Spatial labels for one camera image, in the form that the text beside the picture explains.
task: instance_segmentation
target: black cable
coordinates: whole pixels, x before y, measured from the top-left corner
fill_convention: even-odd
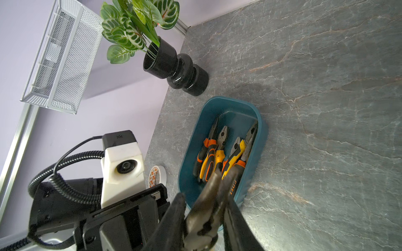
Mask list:
[[[15,251],[18,250],[28,244],[30,244],[31,241],[28,240],[27,238],[24,238],[22,240],[19,240],[17,242],[14,242],[13,244],[7,246],[7,247],[3,247],[2,249],[0,249],[0,251]]]
[[[89,141],[91,141],[91,140],[94,140],[94,139],[101,139],[101,138],[102,138],[102,136],[95,136],[95,137],[86,139],[86,140],[84,140],[83,142],[81,142],[81,143],[79,143],[78,145],[76,145],[76,146],[74,146],[73,148],[71,148],[67,153],[65,153],[65,154],[56,162],[56,164],[54,164],[53,174],[56,174],[56,173],[57,173],[57,170],[56,170],[56,169],[57,169],[57,166],[59,165],[59,163],[60,163],[65,157],[67,157],[67,155],[69,155],[70,153],[72,153],[75,149],[79,148],[79,147],[82,146],[83,144],[85,144],[85,143],[87,143],[87,142],[89,142]]]
[[[69,166],[71,164],[87,160],[87,159],[102,159],[105,156],[105,153],[103,151],[88,151],[88,152],[83,152],[83,153],[77,153],[71,156],[66,157],[63,159],[59,165],[57,166],[57,171],[61,170],[62,168],[65,168],[66,166]],[[39,187],[39,184],[44,181],[47,177],[52,175],[53,173],[53,168],[56,163],[48,166],[46,169],[41,171],[39,174],[37,174],[29,183],[28,185],[28,194],[31,198],[34,198],[36,190]]]
[[[66,249],[66,248],[72,246],[73,244],[75,244],[74,236],[71,236],[67,240],[65,240],[61,243],[58,243],[58,244],[49,244],[49,243],[43,242],[41,239],[39,239],[38,236],[36,236],[31,231],[29,231],[27,238],[30,241],[34,242],[39,247],[44,248],[44,249],[61,250],[61,249]]]
[[[100,194],[84,194],[72,188],[63,177],[56,173],[49,178],[53,187],[65,198],[86,205],[99,204],[101,202]]]
[[[95,136],[92,138],[89,138],[87,140],[84,140],[83,142],[79,143],[78,145],[74,146],[71,148],[67,153],[65,153],[54,165],[53,168],[53,175],[49,178],[50,183],[53,185],[53,187],[65,198],[72,200],[77,203],[81,204],[99,204],[101,202],[101,195],[100,194],[84,194],[81,193],[71,186],[69,186],[66,181],[62,178],[60,174],[57,173],[57,166],[59,165],[60,162],[63,161],[63,159],[69,155],[72,151],[75,149],[79,148],[83,144],[87,143],[88,141],[94,140],[94,139],[101,139],[102,136]]]

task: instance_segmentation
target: pliers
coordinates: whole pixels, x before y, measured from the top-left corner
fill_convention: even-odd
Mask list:
[[[217,143],[210,145],[208,148],[208,155],[201,167],[201,172],[204,170],[204,175],[202,176],[202,181],[204,183],[209,181],[209,178],[211,177],[212,172],[215,170],[217,163],[220,162],[220,165],[222,165],[223,158],[225,157],[223,147],[226,143],[227,133],[228,127],[224,126],[222,131],[219,133]]]
[[[193,168],[193,176],[197,178],[197,181],[201,183],[202,178],[205,173],[205,166],[203,164],[204,160],[206,159],[205,157],[208,157],[208,153],[212,148],[216,148],[216,133],[217,133],[217,126],[218,126],[218,121],[219,117],[216,117],[214,123],[211,126],[211,129],[209,131],[209,135],[207,138],[204,139],[203,146],[201,151],[197,155],[197,160],[194,163],[194,168]]]
[[[246,147],[248,145],[250,145],[250,147],[248,149],[247,157],[244,160],[244,166],[246,166],[246,161],[247,161],[248,155],[251,150],[252,141],[254,140],[254,137],[255,137],[255,134],[257,131],[257,127],[258,127],[258,122],[255,122],[248,130],[248,132],[246,134],[246,138],[244,140],[240,141],[239,137],[236,139],[235,143],[233,144],[232,151],[230,153],[230,158],[227,161],[225,161],[224,172],[222,173],[222,179],[225,178],[225,176],[228,174],[230,169],[234,166],[234,164],[236,162],[238,162],[237,160],[239,160],[241,156],[242,156],[242,159],[244,158],[243,155],[246,150]]]
[[[223,163],[223,168],[222,168],[222,179],[228,174],[230,171],[231,167],[236,163],[236,161],[240,158],[240,156],[243,154],[244,150],[246,149],[246,142],[244,139],[241,139],[240,137],[237,137],[232,149],[230,150],[230,155],[227,160]]]
[[[220,172],[223,169],[223,161],[225,158],[224,148],[226,145],[226,139],[228,138],[228,127],[224,126],[222,131],[218,135],[218,148],[216,149],[215,156],[215,169],[217,168]]]
[[[184,250],[210,250],[215,245],[236,176],[232,171],[222,180],[218,169],[212,173],[185,220]]]
[[[251,148],[254,143],[255,135],[257,134],[257,127],[258,127],[258,122],[255,122],[254,125],[248,130],[248,133],[246,136],[246,142],[247,142],[246,149],[244,150],[240,160],[238,160],[237,163],[234,164],[233,167],[230,169],[231,172],[235,171],[238,173],[235,180],[233,181],[233,185],[230,190],[230,194],[233,196],[236,194],[236,191],[237,191],[237,188],[239,187],[239,183],[242,178],[244,169],[246,168],[246,162],[248,160],[248,156],[250,155]]]

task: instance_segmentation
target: black ceramic vase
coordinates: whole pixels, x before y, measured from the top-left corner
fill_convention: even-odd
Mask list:
[[[148,54],[144,58],[144,71],[158,78],[166,78],[173,89],[182,88],[183,91],[198,96],[208,85],[208,73],[196,64],[191,57],[176,50],[165,40],[159,37],[159,48],[152,43],[149,49],[156,55],[153,60]]]

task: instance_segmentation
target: plastic bin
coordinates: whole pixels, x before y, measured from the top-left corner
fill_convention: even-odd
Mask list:
[[[257,108],[245,101],[216,96],[209,99],[198,118],[193,135],[191,136],[186,154],[178,175],[178,189],[186,196],[187,206],[191,209],[205,184],[199,184],[193,176],[194,162],[201,150],[204,139],[216,118],[220,115],[218,133],[223,126],[228,126],[228,139],[225,146],[225,160],[229,157],[230,150],[237,137],[245,138],[250,127],[258,120],[258,131],[251,149],[242,179],[234,196],[234,201],[240,207],[243,203],[247,190],[250,187],[252,177],[257,168],[261,152],[264,149],[268,136],[268,126],[262,120]]]

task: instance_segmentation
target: green leaf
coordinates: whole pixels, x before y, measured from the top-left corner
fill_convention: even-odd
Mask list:
[[[137,15],[134,11],[133,8],[133,3],[130,0],[127,0],[127,9],[125,10],[126,12],[128,11],[129,13],[131,13],[132,15]]]
[[[180,12],[179,3],[174,0],[152,0],[152,3],[158,8],[165,21],[164,24],[159,23],[159,26],[165,30],[173,28]]]
[[[151,20],[151,18],[148,16],[148,15],[146,15],[145,16],[145,18],[146,18],[146,20],[147,20],[147,23],[146,23],[146,25],[147,25],[147,28],[148,28],[148,30],[150,31],[150,33],[151,33],[151,36],[152,36],[152,42],[154,42],[155,43],[155,40],[156,41],[158,41],[158,43],[155,43],[158,47],[159,47],[159,38],[158,38],[158,34],[156,34],[156,31],[155,31],[155,26],[152,24],[152,20]]]
[[[104,2],[100,9],[100,16],[105,20],[108,18],[119,18],[120,14],[116,7]]]
[[[116,9],[119,12],[121,12],[121,7],[120,7],[120,4],[119,4],[119,0],[112,0],[112,2],[113,2],[113,5],[116,7]]]
[[[166,22],[163,20],[162,15],[160,14],[158,8],[148,0],[145,0],[145,14],[151,19],[151,24],[154,26],[153,22],[158,24],[165,24]]]
[[[129,36],[126,33],[126,29],[123,26],[119,26],[112,30],[113,40],[116,41],[119,45],[125,47],[130,51],[137,50],[137,46],[135,46]]]
[[[116,41],[113,40],[112,33],[108,32],[107,30],[102,31],[102,35],[104,38],[106,38],[109,42],[112,42],[114,44],[117,44]]]
[[[126,13],[128,14],[128,16],[130,17],[131,21],[133,22],[133,24],[144,34],[146,35],[152,42],[154,42],[154,44],[156,44],[158,47],[160,46],[159,43],[159,38],[158,36],[154,35],[146,25],[144,25],[138,18],[138,16],[135,13],[130,13],[128,10],[126,11]]]
[[[120,22],[117,18],[108,18],[102,22],[103,32],[102,35],[112,43],[117,43],[113,39],[112,30],[120,26]]]
[[[129,0],[113,0],[113,4],[114,4],[114,5],[116,5],[116,4],[115,4],[115,1],[116,1],[117,4],[120,6],[120,11],[121,11],[122,13],[124,13],[124,11],[125,11],[126,9],[128,9],[127,4],[129,4]]]
[[[121,45],[111,45],[107,50],[107,60],[110,63],[125,63],[134,56],[135,51],[130,51]]]
[[[146,19],[144,14],[144,0],[133,0],[133,9],[140,21],[145,24]]]
[[[126,13],[122,14],[119,21],[120,24],[123,25],[125,28],[125,36],[127,37],[127,39],[130,40],[130,42],[138,49],[143,49],[146,42],[141,36],[140,31],[138,31],[137,28],[134,26],[128,15]]]

